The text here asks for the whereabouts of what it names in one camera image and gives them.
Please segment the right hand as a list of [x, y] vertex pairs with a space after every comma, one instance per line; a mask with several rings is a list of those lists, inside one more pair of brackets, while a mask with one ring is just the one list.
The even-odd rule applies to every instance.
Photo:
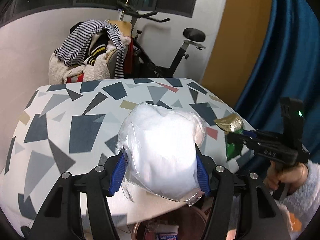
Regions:
[[264, 183], [270, 190], [277, 190], [279, 183], [289, 184], [288, 193], [292, 194], [298, 190], [306, 181], [309, 170], [305, 164], [299, 163], [297, 166], [278, 171], [276, 162], [271, 161]]

